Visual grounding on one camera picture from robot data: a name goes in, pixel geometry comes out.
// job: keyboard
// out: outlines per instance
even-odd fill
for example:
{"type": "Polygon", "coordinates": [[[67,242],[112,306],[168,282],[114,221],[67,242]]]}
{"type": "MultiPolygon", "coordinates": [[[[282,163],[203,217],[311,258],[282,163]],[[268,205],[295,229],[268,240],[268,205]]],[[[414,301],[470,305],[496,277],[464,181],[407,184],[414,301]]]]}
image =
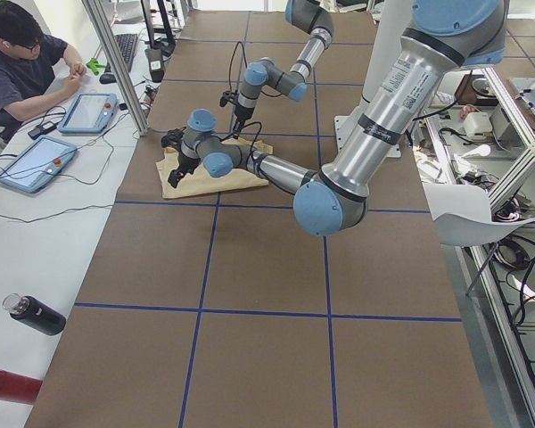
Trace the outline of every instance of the keyboard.
{"type": "MultiPolygon", "coordinates": [[[[125,64],[127,65],[127,70],[131,71],[133,68],[133,58],[136,55],[136,46],[139,43],[139,36],[137,34],[117,34],[114,37],[123,56],[123,60],[125,60],[125,64]]],[[[105,68],[105,72],[111,73],[111,65],[109,63],[105,68]]]]}

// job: dark shirt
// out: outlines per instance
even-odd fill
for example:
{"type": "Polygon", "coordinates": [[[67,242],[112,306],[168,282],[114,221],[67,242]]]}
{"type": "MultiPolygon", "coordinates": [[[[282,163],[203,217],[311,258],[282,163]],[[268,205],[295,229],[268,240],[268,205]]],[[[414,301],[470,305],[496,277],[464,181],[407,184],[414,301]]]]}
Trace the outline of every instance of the dark shirt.
{"type": "Polygon", "coordinates": [[[14,60],[0,52],[0,126],[6,127],[3,138],[8,140],[20,127],[4,107],[33,96],[43,95],[54,81],[52,66],[62,57],[67,43],[46,35],[35,60],[14,60]]]}

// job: black bottle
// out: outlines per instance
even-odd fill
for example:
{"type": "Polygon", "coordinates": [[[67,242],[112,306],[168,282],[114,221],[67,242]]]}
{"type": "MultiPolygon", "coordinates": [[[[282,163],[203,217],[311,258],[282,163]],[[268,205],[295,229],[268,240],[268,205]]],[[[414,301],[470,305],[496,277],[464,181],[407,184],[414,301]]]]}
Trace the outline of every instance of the black bottle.
{"type": "Polygon", "coordinates": [[[53,336],[63,330],[65,317],[32,296],[10,294],[2,302],[10,317],[53,336]]]}

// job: blue joint cap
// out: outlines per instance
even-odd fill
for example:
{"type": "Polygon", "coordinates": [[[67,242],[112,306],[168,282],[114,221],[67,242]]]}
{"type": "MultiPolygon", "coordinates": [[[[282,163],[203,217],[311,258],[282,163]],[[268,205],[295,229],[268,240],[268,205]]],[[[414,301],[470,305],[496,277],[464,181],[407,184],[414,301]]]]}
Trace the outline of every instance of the blue joint cap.
{"type": "Polygon", "coordinates": [[[430,36],[455,36],[483,23],[499,6],[499,0],[415,0],[416,26],[430,36]]]}
{"type": "Polygon", "coordinates": [[[482,65],[482,64],[499,64],[506,53],[505,47],[497,51],[484,53],[483,55],[470,56],[462,64],[463,66],[467,65],[482,65]]]}
{"type": "Polygon", "coordinates": [[[202,161],[204,168],[211,177],[220,178],[227,175],[233,168],[232,158],[221,152],[210,153],[202,161]]]}
{"type": "Polygon", "coordinates": [[[304,83],[299,83],[294,89],[291,90],[289,95],[287,95],[291,100],[301,101],[305,93],[307,92],[307,85],[304,83]]]}
{"type": "Polygon", "coordinates": [[[262,86],[268,81],[268,70],[259,62],[252,62],[248,65],[243,78],[252,86],[262,86]]]}
{"type": "Polygon", "coordinates": [[[293,212],[300,226],[312,235],[328,236],[341,230],[342,207],[326,185],[312,181],[299,188],[293,212]]]}
{"type": "Polygon", "coordinates": [[[288,21],[290,24],[293,24],[292,15],[293,15],[293,0],[287,0],[287,5],[285,6],[285,20],[288,21]]]}
{"type": "Polygon", "coordinates": [[[187,125],[198,132],[210,132],[216,127],[216,118],[208,110],[193,110],[188,118],[187,125]]]}

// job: glasses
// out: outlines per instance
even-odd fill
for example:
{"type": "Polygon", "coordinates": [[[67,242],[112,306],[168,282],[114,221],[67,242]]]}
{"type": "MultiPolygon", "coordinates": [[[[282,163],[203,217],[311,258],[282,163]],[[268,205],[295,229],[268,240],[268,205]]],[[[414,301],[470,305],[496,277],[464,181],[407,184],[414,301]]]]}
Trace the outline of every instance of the glasses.
{"type": "Polygon", "coordinates": [[[32,46],[26,46],[26,45],[19,45],[19,46],[24,47],[24,48],[28,49],[30,52],[34,53],[37,50],[37,47],[39,46],[39,42],[36,42],[32,46]]]}

